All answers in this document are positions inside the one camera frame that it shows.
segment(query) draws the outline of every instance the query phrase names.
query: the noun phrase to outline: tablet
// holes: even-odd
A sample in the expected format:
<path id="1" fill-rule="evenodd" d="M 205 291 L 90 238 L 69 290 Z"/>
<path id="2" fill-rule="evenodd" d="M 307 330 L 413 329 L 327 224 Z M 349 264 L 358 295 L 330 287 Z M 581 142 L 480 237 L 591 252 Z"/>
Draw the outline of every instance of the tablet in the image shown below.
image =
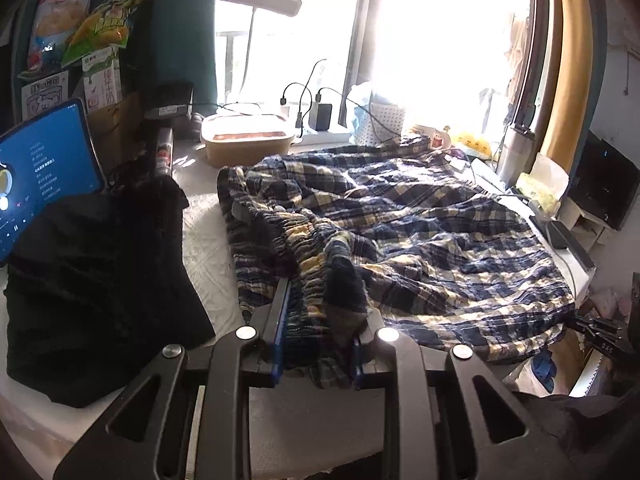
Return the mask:
<path id="1" fill-rule="evenodd" d="M 44 206 L 103 189 L 80 99 L 9 130 L 0 137 L 0 261 Z"/>

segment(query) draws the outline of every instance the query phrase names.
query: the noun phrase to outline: plaid fabric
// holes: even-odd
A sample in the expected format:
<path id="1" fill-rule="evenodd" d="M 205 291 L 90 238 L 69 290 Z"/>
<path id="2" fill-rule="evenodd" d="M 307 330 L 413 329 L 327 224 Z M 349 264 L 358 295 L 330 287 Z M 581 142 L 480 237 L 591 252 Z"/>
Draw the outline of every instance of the plaid fabric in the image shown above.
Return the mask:
<path id="1" fill-rule="evenodd" d="M 342 349 L 368 308 L 421 345 L 503 363 L 557 340 L 574 310 L 529 225 L 420 139 L 225 168 L 218 195 L 244 318 L 290 277 L 285 364 L 319 386 L 348 383 Z"/>

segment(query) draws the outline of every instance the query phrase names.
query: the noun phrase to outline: white wall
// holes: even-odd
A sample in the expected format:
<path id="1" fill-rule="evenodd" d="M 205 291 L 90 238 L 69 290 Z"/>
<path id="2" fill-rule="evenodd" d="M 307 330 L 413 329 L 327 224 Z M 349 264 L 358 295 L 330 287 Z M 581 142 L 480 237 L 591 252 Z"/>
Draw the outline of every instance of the white wall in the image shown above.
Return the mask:
<path id="1" fill-rule="evenodd" d="M 626 86 L 625 31 L 630 30 L 622 10 L 607 0 L 608 43 L 607 64 L 600 99 L 596 106 L 591 131 L 611 143 L 640 168 L 640 61 L 629 61 L 629 95 Z M 631 275 L 640 272 L 640 198 L 632 206 L 622 230 L 605 246 L 596 244 L 590 253 L 598 270 L 594 290 L 612 287 L 619 296 L 628 296 Z"/>

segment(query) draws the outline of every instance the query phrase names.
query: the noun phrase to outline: metal bolt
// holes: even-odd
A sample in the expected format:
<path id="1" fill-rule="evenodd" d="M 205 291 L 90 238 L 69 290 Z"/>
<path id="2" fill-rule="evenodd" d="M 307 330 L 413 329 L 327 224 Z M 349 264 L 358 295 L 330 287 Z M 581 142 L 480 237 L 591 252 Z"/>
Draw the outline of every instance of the metal bolt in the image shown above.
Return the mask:
<path id="1" fill-rule="evenodd" d="M 236 330 L 236 337 L 238 339 L 251 339 L 256 334 L 257 332 L 255 331 L 255 328 L 248 325 L 241 326 L 238 330 Z"/>
<path id="2" fill-rule="evenodd" d="M 178 357 L 181 353 L 182 347 L 180 345 L 167 345 L 162 349 L 162 355 L 167 359 Z"/>
<path id="3" fill-rule="evenodd" d="M 398 338 L 400 337 L 400 333 L 395 328 L 385 326 L 384 328 L 378 330 L 378 337 L 382 339 L 382 341 L 392 343 L 393 341 L 398 340 Z"/>
<path id="4" fill-rule="evenodd" d="M 474 351 L 467 345 L 455 345 L 453 347 L 453 355 L 455 355 L 458 359 L 462 359 L 463 361 L 471 359 L 471 356 L 473 354 Z"/>

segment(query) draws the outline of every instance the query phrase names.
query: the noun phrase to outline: desk lamp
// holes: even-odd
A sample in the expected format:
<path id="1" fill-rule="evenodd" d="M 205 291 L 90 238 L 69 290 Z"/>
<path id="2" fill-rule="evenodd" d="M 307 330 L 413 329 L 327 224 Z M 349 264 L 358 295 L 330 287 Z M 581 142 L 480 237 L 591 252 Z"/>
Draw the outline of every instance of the desk lamp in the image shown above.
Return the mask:
<path id="1" fill-rule="evenodd" d="M 251 38 L 254 32 L 254 17 L 257 9 L 270 10 L 277 14 L 284 14 L 285 16 L 293 17 L 298 14 L 302 0 L 222 0 L 224 2 L 231 2 L 233 4 L 248 5 L 252 7 L 251 23 L 249 25 L 249 38 L 246 44 L 246 56 L 244 58 L 244 74 L 242 75 L 242 85 L 240 86 L 240 92 L 244 88 L 246 82 L 246 74 L 249 69 L 249 52 L 251 49 Z"/>

